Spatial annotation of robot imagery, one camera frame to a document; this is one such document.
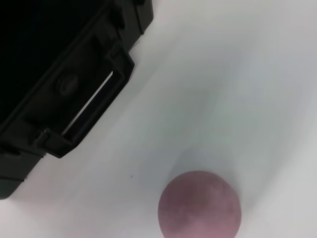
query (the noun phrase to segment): white surface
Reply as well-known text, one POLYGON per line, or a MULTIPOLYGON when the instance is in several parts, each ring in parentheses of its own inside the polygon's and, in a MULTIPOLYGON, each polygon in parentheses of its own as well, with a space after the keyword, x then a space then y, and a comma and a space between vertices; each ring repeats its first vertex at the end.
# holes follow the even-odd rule
POLYGON ((154 5, 130 83, 0 201, 1 237, 162 238, 162 190, 203 169, 238 191, 238 238, 316 238, 317 1, 154 5))

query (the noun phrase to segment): mauve sphere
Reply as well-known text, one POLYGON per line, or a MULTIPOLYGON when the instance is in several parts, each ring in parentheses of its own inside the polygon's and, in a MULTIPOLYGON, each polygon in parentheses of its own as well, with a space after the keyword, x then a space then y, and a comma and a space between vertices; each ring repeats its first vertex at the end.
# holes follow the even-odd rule
POLYGON ((165 238, 234 238, 241 206, 236 192, 219 176, 188 172, 165 188, 158 221, 165 238))

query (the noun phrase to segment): black plastic case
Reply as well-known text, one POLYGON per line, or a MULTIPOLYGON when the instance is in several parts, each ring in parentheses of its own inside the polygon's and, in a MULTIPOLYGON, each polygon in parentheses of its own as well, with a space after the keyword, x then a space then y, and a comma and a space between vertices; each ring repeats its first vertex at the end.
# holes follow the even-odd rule
POLYGON ((46 152, 61 158, 83 140, 128 82, 128 51, 153 19, 151 0, 30 4, 1 48, 0 199, 46 152))

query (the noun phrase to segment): pink ball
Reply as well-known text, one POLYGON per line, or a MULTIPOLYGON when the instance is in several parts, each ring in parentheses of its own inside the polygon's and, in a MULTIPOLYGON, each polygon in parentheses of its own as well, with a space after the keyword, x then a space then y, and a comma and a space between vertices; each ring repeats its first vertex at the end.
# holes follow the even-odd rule
POLYGON ((158 221, 165 238, 234 238, 241 206, 236 192, 219 176, 188 172, 165 188, 158 221))

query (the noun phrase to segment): black container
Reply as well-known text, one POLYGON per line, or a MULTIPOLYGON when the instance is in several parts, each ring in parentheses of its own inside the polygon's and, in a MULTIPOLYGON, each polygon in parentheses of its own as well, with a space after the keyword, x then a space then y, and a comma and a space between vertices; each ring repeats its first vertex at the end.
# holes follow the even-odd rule
POLYGON ((1 22, 0 199, 73 150, 128 82, 151 0, 33 0, 1 22))

